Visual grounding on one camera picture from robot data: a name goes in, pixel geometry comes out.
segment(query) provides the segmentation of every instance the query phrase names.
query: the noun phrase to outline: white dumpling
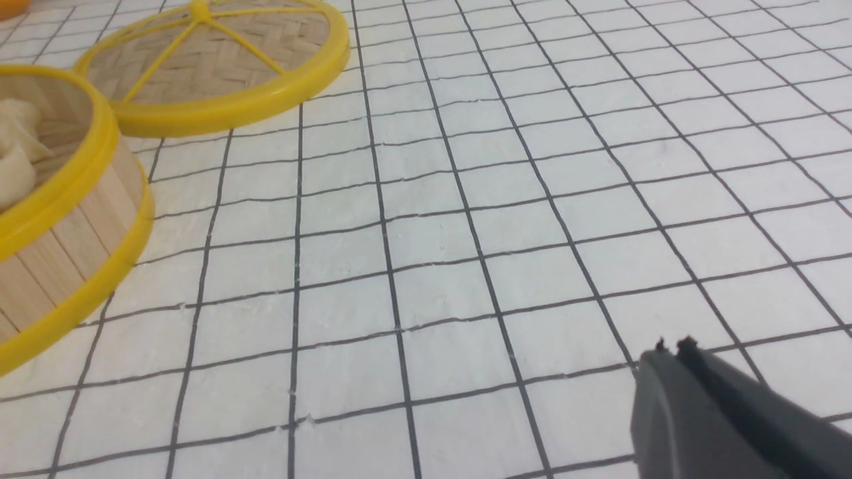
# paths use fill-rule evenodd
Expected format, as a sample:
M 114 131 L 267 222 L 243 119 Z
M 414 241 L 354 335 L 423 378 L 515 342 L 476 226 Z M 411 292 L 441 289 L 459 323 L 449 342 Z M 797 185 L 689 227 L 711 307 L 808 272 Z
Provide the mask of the white dumpling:
M 10 154 L 17 144 L 31 163 L 52 158 L 50 148 L 38 140 L 36 128 L 41 119 L 41 112 L 31 103 L 14 98 L 0 101 L 0 155 Z
M 0 211 L 26 198 L 36 187 L 36 169 L 19 145 L 0 159 Z

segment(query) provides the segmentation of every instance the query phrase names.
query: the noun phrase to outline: grid pattern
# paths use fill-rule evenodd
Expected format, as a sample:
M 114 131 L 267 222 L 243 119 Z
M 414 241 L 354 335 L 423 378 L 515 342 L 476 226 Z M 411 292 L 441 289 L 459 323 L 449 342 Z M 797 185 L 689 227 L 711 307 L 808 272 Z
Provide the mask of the grid pattern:
M 687 334 L 852 430 L 848 12 L 333 3 L 322 95 L 130 139 L 150 244 L 0 379 L 0 477 L 636 477 L 631 374 Z M 37 11 L 0 60 L 170 5 Z

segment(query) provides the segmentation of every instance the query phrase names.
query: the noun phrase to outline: yellow rim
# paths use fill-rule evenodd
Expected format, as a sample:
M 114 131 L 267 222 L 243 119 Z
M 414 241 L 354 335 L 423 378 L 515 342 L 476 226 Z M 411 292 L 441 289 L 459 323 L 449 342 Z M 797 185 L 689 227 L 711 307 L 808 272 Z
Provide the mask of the yellow rim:
M 34 325 L 0 344 L 0 376 L 23 365 L 86 319 L 136 263 L 151 234 L 154 201 L 145 181 L 139 213 L 121 244 L 86 283 Z
M 35 241 L 64 218 L 101 179 L 118 145 L 118 126 L 107 99 L 84 78 L 46 66 L 0 66 L 0 76 L 30 75 L 65 80 L 89 95 L 92 121 L 77 151 L 53 177 L 0 214 L 0 262 Z
M 265 84 L 209 100 L 163 105 L 143 105 L 110 100 L 109 104 L 118 118 L 123 133 L 130 136 L 175 137 L 228 130 L 274 116 L 322 91 L 337 78 L 349 59 L 349 30 L 346 19 L 327 3 L 317 0 L 297 1 L 308 5 L 311 9 L 316 9 L 318 13 L 325 15 L 329 22 L 328 39 L 308 61 L 295 70 L 286 72 L 286 75 L 281 75 Z M 192 6 L 154 15 L 126 26 L 98 42 L 80 57 L 73 71 L 85 77 L 89 64 L 100 52 L 116 43 L 129 40 L 125 36 L 134 36 L 132 31 L 183 10 L 189 10 L 193 15 L 198 15 L 195 17 L 196 20 L 185 20 L 187 25 L 185 32 L 188 32 L 199 23 L 197 18 L 203 17 L 203 14 L 194 12 Z M 182 21 L 184 20 L 170 23 L 177 25 Z M 202 22 L 206 21 L 216 23 L 214 20 L 202 20 Z M 161 28 L 163 26 L 155 26 L 147 30 Z

